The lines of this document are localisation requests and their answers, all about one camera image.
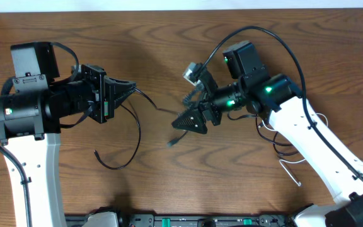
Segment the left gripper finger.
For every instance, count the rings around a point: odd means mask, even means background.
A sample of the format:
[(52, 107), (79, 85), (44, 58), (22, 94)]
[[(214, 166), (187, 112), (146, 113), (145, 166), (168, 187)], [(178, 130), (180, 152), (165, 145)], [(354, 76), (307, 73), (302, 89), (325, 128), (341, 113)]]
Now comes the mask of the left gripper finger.
[(105, 77), (106, 91), (129, 91), (136, 87), (135, 81), (124, 81)]
[(118, 108), (131, 94), (135, 92), (136, 88), (131, 88), (125, 91), (111, 91), (108, 97), (109, 109)]

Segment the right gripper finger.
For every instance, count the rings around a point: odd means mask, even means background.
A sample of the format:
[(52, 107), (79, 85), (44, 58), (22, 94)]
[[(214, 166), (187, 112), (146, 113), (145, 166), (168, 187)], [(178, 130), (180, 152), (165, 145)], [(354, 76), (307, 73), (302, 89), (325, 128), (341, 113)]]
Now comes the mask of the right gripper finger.
[(201, 88), (194, 88), (191, 92), (189, 92), (184, 99), (182, 100), (182, 103), (184, 106), (192, 106), (196, 103), (196, 101), (193, 101), (192, 98), (197, 94), (200, 93), (202, 91)]
[(174, 129), (196, 132), (199, 134), (207, 133), (206, 120), (202, 112), (197, 108), (189, 108), (181, 113), (172, 123)]

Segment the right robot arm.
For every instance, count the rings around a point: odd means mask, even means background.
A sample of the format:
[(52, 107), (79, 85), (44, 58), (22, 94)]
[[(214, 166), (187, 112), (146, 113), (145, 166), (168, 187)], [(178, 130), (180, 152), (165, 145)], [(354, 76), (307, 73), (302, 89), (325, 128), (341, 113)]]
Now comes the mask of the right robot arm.
[(332, 206), (312, 205), (294, 214), (291, 225), (363, 226), (363, 161), (317, 116), (290, 78), (268, 74), (251, 42), (234, 44), (223, 56), (234, 83), (218, 87), (206, 67), (190, 64), (184, 78), (200, 96), (173, 127), (205, 134), (207, 122), (219, 125), (224, 112), (245, 107), (300, 152), (334, 200)]

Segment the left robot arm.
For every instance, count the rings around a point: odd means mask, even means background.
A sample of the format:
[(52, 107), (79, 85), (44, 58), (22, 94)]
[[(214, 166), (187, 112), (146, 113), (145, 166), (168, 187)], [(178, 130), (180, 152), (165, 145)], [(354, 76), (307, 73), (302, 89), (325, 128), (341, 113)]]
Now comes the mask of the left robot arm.
[(13, 193), (17, 226), (65, 226), (59, 179), (61, 118), (79, 114), (99, 124), (136, 90), (99, 66), (75, 63), (60, 79), (57, 42), (13, 45), (15, 76), (0, 94), (0, 152)]

